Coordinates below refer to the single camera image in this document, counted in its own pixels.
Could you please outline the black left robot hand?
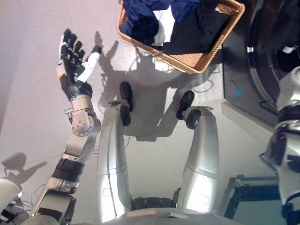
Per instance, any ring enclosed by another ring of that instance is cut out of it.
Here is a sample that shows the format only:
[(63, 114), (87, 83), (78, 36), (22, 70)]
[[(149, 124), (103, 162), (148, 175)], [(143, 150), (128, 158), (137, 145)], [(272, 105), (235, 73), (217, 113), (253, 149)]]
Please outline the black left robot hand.
[(56, 71), (61, 88), (69, 100), (76, 95), (92, 97), (92, 87), (87, 80), (98, 63), (101, 51), (100, 46), (94, 46), (87, 59), (84, 60), (85, 51), (76, 34), (70, 29), (66, 29), (62, 34)]

